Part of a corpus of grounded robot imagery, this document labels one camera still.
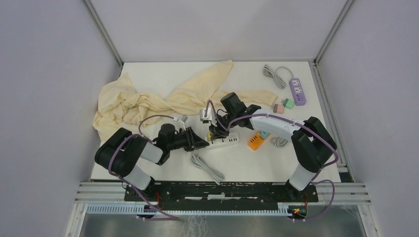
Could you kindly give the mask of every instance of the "white wall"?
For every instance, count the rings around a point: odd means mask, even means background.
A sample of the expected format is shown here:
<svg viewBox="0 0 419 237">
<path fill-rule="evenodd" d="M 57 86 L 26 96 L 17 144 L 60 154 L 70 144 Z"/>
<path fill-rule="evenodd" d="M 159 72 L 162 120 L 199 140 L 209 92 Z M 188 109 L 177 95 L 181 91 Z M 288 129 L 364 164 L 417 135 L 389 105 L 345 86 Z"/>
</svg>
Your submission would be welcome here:
<svg viewBox="0 0 419 237">
<path fill-rule="evenodd" d="M 2 1 L 0 45 L 0 236 L 62 236 L 118 68 L 81 0 Z"/>
<path fill-rule="evenodd" d="M 419 1 L 359 0 L 320 63 L 385 237 L 419 231 Z"/>
<path fill-rule="evenodd" d="M 345 0 L 92 0 L 125 62 L 314 58 Z"/>
</svg>

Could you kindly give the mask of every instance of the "white table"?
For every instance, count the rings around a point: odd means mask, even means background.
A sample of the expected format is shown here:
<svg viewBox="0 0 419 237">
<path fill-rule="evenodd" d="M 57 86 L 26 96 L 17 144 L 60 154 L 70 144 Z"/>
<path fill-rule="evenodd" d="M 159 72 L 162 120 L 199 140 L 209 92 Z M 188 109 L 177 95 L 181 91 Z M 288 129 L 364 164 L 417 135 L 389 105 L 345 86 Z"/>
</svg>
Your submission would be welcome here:
<svg viewBox="0 0 419 237">
<path fill-rule="evenodd" d="M 291 110 L 286 109 L 283 115 L 294 119 L 308 119 L 310 116 L 314 116 L 324 123 L 308 62 L 235 62 L 220 89 L 229 91 L 268 89 L 279 96 L 278 103 L 281 99 L 292 99 L 288 85 L 281 90 L 276 87 L 271 78 L 262 74 L 265 63 L 273 69 L 278 66 L 286 66 L 292 70 L 294 77 L 301 80 L 307 98 L 306 105 L 294 106 Z M 153 92 L 166 98 L 177 86 L 213 64 L 215 62 L 125 63 L 122 73 L 129 73 L 138 92 Z M 287 71 L 280 70 L 279 73 L 287 80 L 290 78 Z M 157 136 L 161 124 L 168 122 L 179 128 L 176 122 L 165 118 L 155 125 L 148 126 L 143 132 L 153 139 Z M 202 138 L 208 132 L 208 126 L 202 124 L 198 116 L 189 117 L 186 126 L 191 126 Z M 276 148 L 266 141 L 259 149 L 253 151 L 247 146 L 247 142 L 255 131 L 240 127 L 235 127 L 232 131 L 239 133 L 241 139 L 239 144 L 218 149 L 199 150 L 199 155 L 209 165 L 224 173 L 225 181 L 285 182 L 291 177 L 298 164 L 291 143 L 284 148 Z M 212 181 L 204 171 L 193 166 L 190 157 L 190 153 L 181 149 L 172 151 L 170 158 L 162 166 L 143 159 L 140 159 L 137 165 L 156 180 Z M 105 168 L 95 163 L 91 179 L 114 180 L 116 177 L 109 175 Z M 335 164 L 325 168 L 316 180 L 323 179 L 340 182 Z"/>
</svg>

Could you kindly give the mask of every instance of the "orange block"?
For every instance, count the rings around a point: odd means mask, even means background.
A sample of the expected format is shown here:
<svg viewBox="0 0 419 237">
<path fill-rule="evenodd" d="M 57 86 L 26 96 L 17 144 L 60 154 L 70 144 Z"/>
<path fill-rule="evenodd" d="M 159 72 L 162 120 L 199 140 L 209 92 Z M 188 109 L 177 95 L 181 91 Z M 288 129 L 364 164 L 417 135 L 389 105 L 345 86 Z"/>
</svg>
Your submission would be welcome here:
<svg viewBox="0 0 419 237">
<path fill-rule="evenodd" d="M 257 148 L 259 148 L 260 145 L 262 145 L 262 143 L 266 140 L 266 139 L 261 138 L 261 136 L 259 135 L 259 132 L 260 131 L 256 132 L 256 134 L 253 137 L 251 137 L 251 139 L 248 142 L 248 146 L 254 151 L 256 151 Z"/>
</svg>

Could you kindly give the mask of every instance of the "black mounting plate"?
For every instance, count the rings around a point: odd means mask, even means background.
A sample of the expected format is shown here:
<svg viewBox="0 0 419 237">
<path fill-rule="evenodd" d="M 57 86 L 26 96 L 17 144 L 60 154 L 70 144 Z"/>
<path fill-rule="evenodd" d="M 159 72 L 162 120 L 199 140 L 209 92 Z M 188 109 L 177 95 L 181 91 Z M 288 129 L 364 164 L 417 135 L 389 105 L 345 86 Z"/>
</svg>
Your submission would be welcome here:
<svg viewBox="0 0 419 237">
<path fill-rule="evenodd" d="M 156 181 L 151 188 L 153 191 L 146 198 L 157 201 L 158 192 L 164 200 L 164 210 L 278 210 L 279 202 L 304 203 L 306 198 L 309 202 L 319 201 L 313 185 L 307 186 L 295 199 L 286 194 L 285 183 L 223 182 L 217 185 L 214 182 Z M 132 188 L 126 190 L 125 201 L 142 201 Z"/>
</svg>

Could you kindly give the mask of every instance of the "crumpled cloth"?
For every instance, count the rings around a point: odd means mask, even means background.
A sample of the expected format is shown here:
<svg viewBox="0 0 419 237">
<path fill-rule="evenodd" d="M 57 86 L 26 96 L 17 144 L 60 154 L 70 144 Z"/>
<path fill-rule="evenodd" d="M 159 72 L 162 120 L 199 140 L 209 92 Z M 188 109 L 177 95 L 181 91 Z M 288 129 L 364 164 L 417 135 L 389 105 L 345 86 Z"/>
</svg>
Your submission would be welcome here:
<svg viewBox="0 0 419 237">
<path fill-rule="evenodd" d="M 151 115 L 197 115 L 209 99 L 214 104 L 220 104 L 220 99 L 230 93 L 218 89 L 224 83 L 233 64 L 228 60 L 213 65 L 176 88 L 166 99 L 154 93 L 137 93 L 128 73 L 124 73 L 118 80 L 103 86 L 100 91 L 93 127 L 98 131 L 100 140 L 106 141 L 124 123 L 140 124 Z M 277 99 L 277 95 L 268 90 L 235 93 L 243 102 L 272 105 Z M 154 124 L 159 119 L 151 118 L 144 122 L 144 126 Z"/>
</svg>

